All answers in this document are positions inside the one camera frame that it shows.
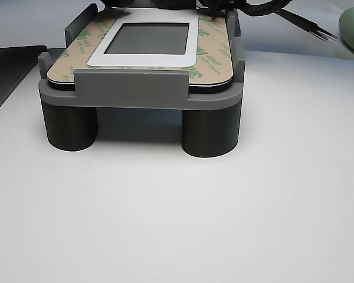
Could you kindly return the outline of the black blue-padded clamp gripper jaw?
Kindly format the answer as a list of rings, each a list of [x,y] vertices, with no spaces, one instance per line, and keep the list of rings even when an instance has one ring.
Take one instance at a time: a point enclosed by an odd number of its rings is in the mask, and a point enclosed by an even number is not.
[[[212,19],[220,16],[221,11],[225,9],[226,5],[226,1],[223,0],[199,0],[198,2],[206,8],[204,11],[205,14]]]

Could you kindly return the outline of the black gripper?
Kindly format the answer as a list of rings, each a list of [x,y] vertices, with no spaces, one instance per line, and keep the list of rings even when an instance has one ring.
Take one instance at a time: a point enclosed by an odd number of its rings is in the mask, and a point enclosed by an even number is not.
[[[154,0],[156,7],[195,7],[195,0]],[[134,0],[103,0],[105,6],[110,8],[127,8]]]

